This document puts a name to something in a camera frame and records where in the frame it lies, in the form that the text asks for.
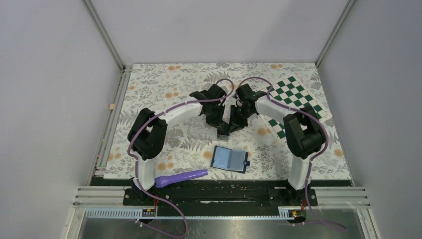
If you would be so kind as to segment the clear plastic card box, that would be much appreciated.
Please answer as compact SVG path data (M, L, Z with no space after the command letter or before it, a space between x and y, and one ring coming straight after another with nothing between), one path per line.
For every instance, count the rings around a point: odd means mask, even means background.
M190 118L188 122L188 139L205 141L228 141L230 133L224 132L206 123L206 117Z

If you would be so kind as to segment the navy blue card holder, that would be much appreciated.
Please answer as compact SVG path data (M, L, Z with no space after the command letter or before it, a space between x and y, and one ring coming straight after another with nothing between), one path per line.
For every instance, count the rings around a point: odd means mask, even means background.
M248 156L249 153L246 151L215 146L211 159L211 167L245 174L247 167L250 166Z

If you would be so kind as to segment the purple plastic handle tool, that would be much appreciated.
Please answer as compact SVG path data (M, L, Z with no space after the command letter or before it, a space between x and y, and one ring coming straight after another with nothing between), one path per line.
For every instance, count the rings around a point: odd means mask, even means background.
M191 172L185 172L180 174L175 174L171 176L160 176L155 178L155 187L164 188L168 185L184 182L191 179L200 178L208 175L208 170L196 170Z

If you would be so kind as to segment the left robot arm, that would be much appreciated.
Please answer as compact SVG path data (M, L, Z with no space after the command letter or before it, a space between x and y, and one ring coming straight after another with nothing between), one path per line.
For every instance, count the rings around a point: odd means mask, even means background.
M136 188L135 198L144 205L154 200L151 189L155 184L154 158L163 149L166 133L175 125L190 118L201 115L219 117L224 112L225 99L233 93L227 93L217 84L208 90L196 91L170 108L162 111L142 109L133 123L127 139L129 146L127 154L135 159L135 176L133 187Z

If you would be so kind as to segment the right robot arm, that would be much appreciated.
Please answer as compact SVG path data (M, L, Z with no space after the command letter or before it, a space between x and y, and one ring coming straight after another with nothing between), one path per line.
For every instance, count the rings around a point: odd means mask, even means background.
M285 197L288 203L298 205L309 191L313 160L328 147L326 129L311 106L289 107L268 93L253 91L248 84L240 85L235 94L240 105L230 107L229 132L247 127L252 115L268 116L284 126L286 143L293 155Z

